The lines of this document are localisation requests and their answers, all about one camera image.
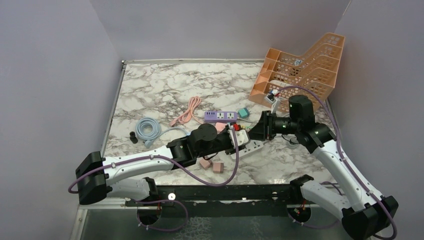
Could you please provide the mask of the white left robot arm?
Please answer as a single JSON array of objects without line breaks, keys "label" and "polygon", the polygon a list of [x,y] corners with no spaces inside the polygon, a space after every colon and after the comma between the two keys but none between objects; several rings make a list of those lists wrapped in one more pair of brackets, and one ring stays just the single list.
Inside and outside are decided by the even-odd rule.
[{"label": "white left robot arm", "polygon": [[201,124],[188,135],[167,145],[121,157],[103,157],[100,151],[87,155],[75,170],[76,180],[68,192],[78,195],[80,205],[91,205],[106,198],[131,198],[144,205],[157,200],[157,191],[150,179],[131,182],[135,176],[159,171],[181,169],[197,181],[206,181],[187,170],[198,158],[223,151],[235,151],[240,159],[240,148],[250,142],[248,132],[236,123],[218,132],[209,123]]}]

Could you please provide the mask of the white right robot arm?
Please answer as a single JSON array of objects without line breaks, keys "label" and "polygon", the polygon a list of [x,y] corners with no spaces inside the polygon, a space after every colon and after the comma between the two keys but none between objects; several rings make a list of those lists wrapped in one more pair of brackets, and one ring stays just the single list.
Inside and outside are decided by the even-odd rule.
[{"label": "white right robot arm", "polygon": [[315,121],[313,103],[304,95],[288,100],[289,117],[278,117],[263,111],[261,119],[248,132],[251,140],[272,140],[277,134],[295,135],[300,145],[316,157],[331,173],[343,195],[327,189],[311,176],[304,175],[290,182],[289,199],[300,204],[312,201],[339,221],[354,240],[365,240],[388,226],[394,239],[397,228],[394,215],[399,207],[393,196],[384,196],[358,171],[343,151],[339,139],[331,129]]}]

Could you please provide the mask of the teal plug adapter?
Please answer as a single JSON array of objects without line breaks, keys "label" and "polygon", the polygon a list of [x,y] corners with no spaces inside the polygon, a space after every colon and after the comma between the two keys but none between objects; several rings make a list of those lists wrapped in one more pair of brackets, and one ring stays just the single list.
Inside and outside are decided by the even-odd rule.
[{"label": "teal plug adapter", "polygon": [[247,119],[250,116],[250,112],[246,107],[239,109],[237,111],[237,114],[238,117],[241,119]]}]

